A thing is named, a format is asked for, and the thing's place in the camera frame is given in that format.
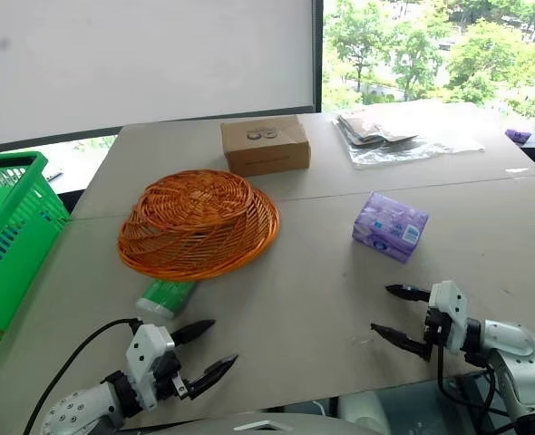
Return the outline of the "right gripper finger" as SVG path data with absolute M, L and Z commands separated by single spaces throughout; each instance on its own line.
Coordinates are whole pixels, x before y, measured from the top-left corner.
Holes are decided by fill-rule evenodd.
M 385 290 L 391 295 L 399 297 L 406 301 L 423 301 L 428 303 L 430 292 L 414 285 L 393 284 L 387 285 Z
M 371 323 L 370 326 L 373 331 L 377 332 L 392 345 L 407 351 L 408 353 L 413 353 L 426 362 L 430 361 L 432 355 L 432 346 L 430 344 L 417 342 L 409 338 L 406 333 L 398 331 L 392 327 L 374 323 Z

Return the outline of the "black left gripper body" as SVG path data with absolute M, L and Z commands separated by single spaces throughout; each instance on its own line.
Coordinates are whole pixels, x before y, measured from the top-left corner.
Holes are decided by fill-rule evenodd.
M 168 351 L 157 360 L 153 370 L 154 391 L 157 401 L 165 401 L 170 397 L 180 400 L 195 398 L 189 380 L 183 378 L 181 363 L 174 351 Z

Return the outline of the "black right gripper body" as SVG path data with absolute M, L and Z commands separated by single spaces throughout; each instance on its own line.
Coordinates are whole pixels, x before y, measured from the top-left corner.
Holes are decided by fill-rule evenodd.
M 424 321 L 423 339 L 425 340 L 425 350 L 423 359 L 427 362 L 431 360 L 433 347 L 445 345 L 450 333 L 450 316 L 437 308 L 429 307 Z

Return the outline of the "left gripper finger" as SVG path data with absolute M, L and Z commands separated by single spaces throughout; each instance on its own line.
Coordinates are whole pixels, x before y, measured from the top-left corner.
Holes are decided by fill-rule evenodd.
M 192 324 L 187 324 L 171 333 L 170 337 L 174 342 L 175 346 L 181 346 L 190 343 L 202 336 L 215 323 L 216 321 L 214 319 L 206 319 L 197 321 Z
M 203 374 L 196 380 L 189 382 L 189 398 L 195 400 L 202 393 L 210 389 L 229 371 L 235 361 L 238 359 L 237 354 L 219 359 L 211 366 L 206 368 Z

